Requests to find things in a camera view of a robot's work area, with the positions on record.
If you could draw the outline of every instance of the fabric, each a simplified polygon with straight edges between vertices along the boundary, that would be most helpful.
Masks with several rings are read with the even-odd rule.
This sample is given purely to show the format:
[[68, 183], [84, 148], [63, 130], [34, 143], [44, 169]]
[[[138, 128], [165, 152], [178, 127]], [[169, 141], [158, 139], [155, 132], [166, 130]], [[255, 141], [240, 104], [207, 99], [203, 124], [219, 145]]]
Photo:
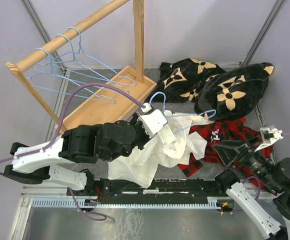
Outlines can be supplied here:
[[[260, 101], [273, 68], [263, 62], [226, 72], [217, 64], [193, 58], [162, 62], [160, 80], [148, 99], [155, 92], [164, 92], [168, 103], [192, 101], [197, 114], [217, 110], [211, 120], [235, 120], [249, 114]], [[163, 98], [157, 96], [154, 101]]]
[[[203, 158], [207, 141], [197, 132], [189, 134], [192, 119], [173, 115], [165, 111], [168, 124], [163, 127], [145, 146], [143, 150], [135, 147], [128, 157], [119, 157], [108, 163], [108, 179], [128, 180], [143, 188], [148, 188], [154, 179], [158, 165], [172, 168], [180, 164], [189, 164], [189, 155]], [[199, 117], [196, 121], [206, 122]], [[184, 131], [174, 134], [179, 129]]]
[[[224, 165], [217, 152], [213, 148], [214, 144], [218, 144], [222, 140], [250, 140], [260, 134], [259, 132], [244, 126], [243, 123], [245, 121], [245, 118], [240, 118], [232, 122], [222, 120], [208, 125], [192, 126], [189, 133], [191, 134], [193, 132], [197, 132], [207, 141], [205, 157], [197, 160], [193, 155], [191, 155], [189, 158], [189, 164], [180, 164], [178, 165], [179, 168], [187, 177], [190, 177], [203, 166], [201, 161]], [[266, 158], [270, 158], [271, 148], [264, 148], [257, 153], [262, 154]], [[242, 167], [241, 169], [236, 170], [245, 172], [248, 177], [252, 175], [252, 172], [246, 167]]]

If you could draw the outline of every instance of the black patterned pillow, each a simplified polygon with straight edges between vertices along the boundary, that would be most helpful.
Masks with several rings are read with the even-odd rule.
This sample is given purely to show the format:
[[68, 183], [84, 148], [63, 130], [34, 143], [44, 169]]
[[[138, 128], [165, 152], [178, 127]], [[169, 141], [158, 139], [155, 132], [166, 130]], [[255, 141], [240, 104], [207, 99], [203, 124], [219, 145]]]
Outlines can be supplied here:
[[[192, 58], [176, 63], [162, 62], [160, 80], [146, 101], [149, 101], [150, 97], [159, 91], [166, 94], [168, 103], [184, 103], [187, 100], [194, 103], [205, 80], [211, 75], [220, 73], [225, 73], [225, 71], [218, 65]], [[163, 97], [158, 95], [154, 101], [162, 102]]]
[[205, 81], [194, 110], [197, 114], [216, 109], [212, 120], [235, 120], [249, 114], [263, 97], [272, 64], [246, 65]]
[[[273, 65], [267, 62], [246, 65], [226, 72], [217, 64], [187, 58], [176, 63], [162, 62], [155, 92], [164, 92], [169, 103], [195, 103], [197, 114], [216, 109], [212, 120], [234, 120], [246, 116], [262, 98]], [[162, 102], [158, 95], [155, 102]]]

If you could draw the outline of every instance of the robotic arm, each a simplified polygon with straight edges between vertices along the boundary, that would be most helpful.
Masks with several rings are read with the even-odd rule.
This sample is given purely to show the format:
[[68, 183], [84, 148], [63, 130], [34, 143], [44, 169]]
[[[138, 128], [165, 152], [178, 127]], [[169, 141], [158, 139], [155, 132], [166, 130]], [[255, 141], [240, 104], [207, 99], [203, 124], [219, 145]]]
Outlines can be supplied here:
[[[144, 105], [146, 108], [142, 111], [145, 114], [133, 114], [130, 122], [120, 120], [93, 126], [81, 125], [57, 137], [47, 149], [48, 142], [32, 147], [15, 142], [10, 152], [14, 160], [6, 166], [4, 176], [23, 184], [52, 182], [76, 191], [92, 192], [94, 176], [89, 171], [74, 172], [58, 164], [94, 164], [98, 159], [111, 162], [119, 156], [129, 156], [134, 147], [143, 149], [167, 124], [161, 111], [152, 109], [148, 103]], [[234, 172], [226, 170], [215, 178], [221, 183], [223, 192], [241, 206], [267, 240], [290, 240], [290, 158], [274, 165], [270, 159], [256, 154], [257, 150], [273, 144], [280, 136], [276, 129], [267, 129], [262, 137], [268, 138], [268, 141], [263, 143], [257, 138], [245, 142], [223, 141], [221, 145], [213, 146], [226, 166], [246, 166], [270, 192], [283, 192], [273, 202], [283, 215], [288, 231], [252, 198]], [[35, 153], [23, 155], [33, 150]]]
[[[15, 157], [12, 164], [6, 166], [4, 176], [23, 184], [52, 182], [77, 191], [93, 189], [94, 179], [89, 172], [74, 172], [58, 164], [95, 164], [98, 159], [111, 162], [119, 156], [129, 156], [134, 147], [143, 149], [167, 124], [161, 111], [154, 110], [148, 103], [144, 105], [145, 114], [133, 114], [130, 122], [80, 125], [58, 136], [45, 150], [43, 147], [49, 142], [32, 147], [15, 142], [10, 152]], [[33, 150], [38, 151], [17, 157]]]
[[269, 192], [281, 193], [273, 202], [285, 220], [287, 231], [254, 200], [238, 178], [230, 178], [224, 172], [216, 180], [222, 182], [226, 194], [252, 219], [264, 239], [290, 240], [290, 158], [274, 165], [270, 159], [258, 154], [258, 150], [282, 139], [281, 131], [273, 127], [264, 127], [260, 131], [262, 142], [259, 138], [236, 143], [223, 141], [222, 144], [214, 145], [214, 148], [225, 165], [230, 163], [237, 167], [246, 166], [265, 184]]

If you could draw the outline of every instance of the metal floor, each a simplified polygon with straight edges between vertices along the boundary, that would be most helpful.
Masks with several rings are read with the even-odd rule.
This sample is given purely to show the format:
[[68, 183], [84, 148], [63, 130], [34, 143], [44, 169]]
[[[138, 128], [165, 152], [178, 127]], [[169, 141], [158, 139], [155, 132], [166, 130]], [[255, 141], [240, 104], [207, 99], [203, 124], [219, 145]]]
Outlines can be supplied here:
[[[115, 73], [112, 72], [109, 69], [96, 69], [98, 73], [101, 75], [111, 79]], [[87, 69], [82, 69], [82, 70], [75, 70], [75, 72], [83, 73], [86, 75], [91, 75], [91, 76], [97, 76], [95, 73], [87, 70]], [[144, 69], [144, 74], [152, 79], [153, 81], [158, 81], [159, 80], [159, 69], [154, 68], [154, 69]], [[95, 82], [101, 82], [103, 83], [104, 81], [97, 80], [94, 78], [90, 78], [87, 76], [83, 76], [74, 72], [70, 73], [70, 78], [74, 80], [78, 80], [84, 83], [95, 83]], [[74, 89], [77, 88], [77, 85], [73, 84], [72, 82], [68, 83], [67, 87], [67, 92], [71, 93]], [[90, 92], [83, 90], [79, 93], [79, 95], [89, 97], [91, 94]], [[64, 104], [66, 103], [68, 99], [68, 95], [65, 96], [64, 99]], [[77, 108], [80, 104], [82, 104], [86, 99], [81, 98], [81, 97], [75, 97], [71, 101], [67, 115], [71, 113], [75, 108]], [[154, 103], [153, 104], [155, 108], [162, 108], [161, 103]], [[166, 104], [166, 109], [171, 110], [172, 112], [181, 112], [181, 113], [195, 113], [194, 112], [194, 103], [187, 101], [186, 103], [167, 103]], [[248, 116], [246, 116], [247, 121], [244, 123], [245, 126], [250, 127], [254, 130], [259, 130], [259, 124], [257, 121], [257, 117], [252, 111]], [[204, 167], [202, 167], [198, 172], [193, 174], [190, 178], [201, 178], [201, 179], [214, 179], [214, 177], [221, 173], [224, 169], [219, 164], [212, 164], [208, 162], [203, 162]], [[95, 175], [96, 179], [99, 178], [107, 178], [108, 177], [108, 163], [106, 161], [99, 160], [97, 161], [96, 164], [87, 164], [87, 163], [80, 163], [80, 164], [62, 164], [63, 167], [74, 170], [76, 172], [88, 168], [92, 174]], [[166, 168], [161, 165], [159, 165], [158, 170], [155, 175], [155, 179], [183, 179], [186, 178], [183, 172], [176, 166], [173, 168]]]
[[[283, 222], [273, 203], [259, 201]], [[33, 207], [23, 240], [260, 240], [244, 212], [221, 215], [200, 209], [116, 209], [97, 212], [112, 218], [91, 221], [75, 208]]]

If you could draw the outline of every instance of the white clamp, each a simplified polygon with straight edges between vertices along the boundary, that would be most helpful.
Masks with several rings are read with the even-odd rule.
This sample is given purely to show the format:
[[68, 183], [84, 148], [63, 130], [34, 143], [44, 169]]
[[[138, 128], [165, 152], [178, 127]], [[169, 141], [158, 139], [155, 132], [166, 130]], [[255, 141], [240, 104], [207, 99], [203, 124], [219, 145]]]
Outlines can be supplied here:
[[162, 130], [164, 125], [167, 124], [167, 119], [158, 109], [150, 114], [140, 116], [138, 120], [143, 123], [143, 127], [150, 138], [154, 137], [155, 134]]
[[149, 103], [144, 103], [144, 106], [145, 107], [141, 107], [140, 109], [141, 109], [141, 111], [143, 111], [144, 113], [147, 113], [147, 112], [149, 112], [150, 110], [152, 110], [152, 107], [151, 107], [151, 105], [149, 104]]
[[260, 144], [258, 148], [256, 148], [255, 152], [272, 146], [278, 140], [283, 139], [284, 137], [282, 136], [282, 133], [282, 130], [278, 130], [274, 128], [274, 126], [264, 126], [260, 128], [260, 134], [263, 143]]

